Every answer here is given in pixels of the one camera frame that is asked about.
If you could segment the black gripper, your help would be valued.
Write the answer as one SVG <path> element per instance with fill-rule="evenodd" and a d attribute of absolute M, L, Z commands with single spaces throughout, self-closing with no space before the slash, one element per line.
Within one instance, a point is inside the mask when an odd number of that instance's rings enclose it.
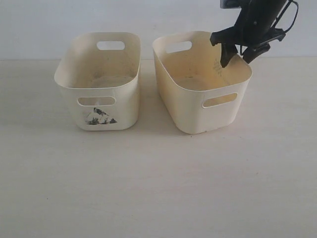
<path fill-rule="evenodd" d="M 236 45 L 246 46 L 242 56 L 246 63 L 268 52 L 273 40 L 282 41 L 285 33 L 274 21 L 285 5 L 283 0 L 244 0 L 235 24 L 211 34 L 211 44 L 221 43 L 220 63 L 225 68 L 238 54 Z"/>

